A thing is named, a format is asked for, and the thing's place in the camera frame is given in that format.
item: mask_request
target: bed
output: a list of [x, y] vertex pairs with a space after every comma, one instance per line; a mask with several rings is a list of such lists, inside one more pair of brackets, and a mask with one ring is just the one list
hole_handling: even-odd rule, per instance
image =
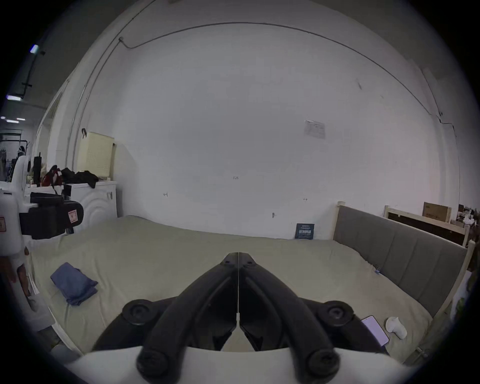
[[[471, 255], [427, 232], [339, 206], [332, 240], [207, 233], [126, 216], [40, 245], [30, 253], [28, 270], [59, 336], [87, 353], [125, 303], [177, 296], [230, 252], [249, 253], [299, 297], [345, 301], [358, 317], [373, 315], [382, 327], [398, 316], [408, 336], [388, 334], [386, 349], [402, 362], [445, 309]], [[50, 280], [64, 262], [98, 281], [98, 293], [78, 307]]]

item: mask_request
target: black joint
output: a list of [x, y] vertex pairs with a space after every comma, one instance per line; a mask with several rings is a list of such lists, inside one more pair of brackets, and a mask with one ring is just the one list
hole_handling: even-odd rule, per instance
[[168, 372], [168, 358], [162, 352], [142, 350], [137, 358], [137, 369], [145, 378], [159, 378]]
[[331, 349], [320, 349], [308, 358], [307, 369], [313, 376], [327, 378], [338, 372], [340, 359]]
[[331, 327], [341, 327], [349, 323], [354, 316], [353, 309], [343, 301], [327, 301], [316, 313], [319, 320]]
[[145, 325], [155, 319], [158, 311], [149, 300], [132, 300], [125, 304], [121, 314], [132, 325]]

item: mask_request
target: cardboard box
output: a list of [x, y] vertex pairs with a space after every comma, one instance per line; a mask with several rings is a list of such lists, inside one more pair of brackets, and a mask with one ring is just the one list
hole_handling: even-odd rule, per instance
[[444, 223], [450, 222], [450, 215], [452, 208], [445, 205], [438, 205], [432, 203], [423, 203], [422, 216], [430, 217], [435, 220], [443, 221]]

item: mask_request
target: white cabinet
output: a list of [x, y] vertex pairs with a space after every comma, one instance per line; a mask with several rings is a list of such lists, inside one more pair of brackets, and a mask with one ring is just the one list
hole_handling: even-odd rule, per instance
[[73, 228], [75, 233], [117, 217], [116, 181], [99, 181], [95, 188], [90, 188], [88, 184], [68, 186], [71, 187], [69, 200], [80, 203], [84, 208], [84, 219], [80, 225]]

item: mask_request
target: wooden bed frame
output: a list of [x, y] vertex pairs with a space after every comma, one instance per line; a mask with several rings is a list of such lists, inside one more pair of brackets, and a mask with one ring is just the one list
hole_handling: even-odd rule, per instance
[[390, 208], [388, 205], [385, 206], [384, 217], [443, 237], [456, 244], [460, 244], [462, 247], [467, 246], [468, 233], [470, 232], [469, 225], [463, 228], [430, 217], [399, 211], [398, 209]]

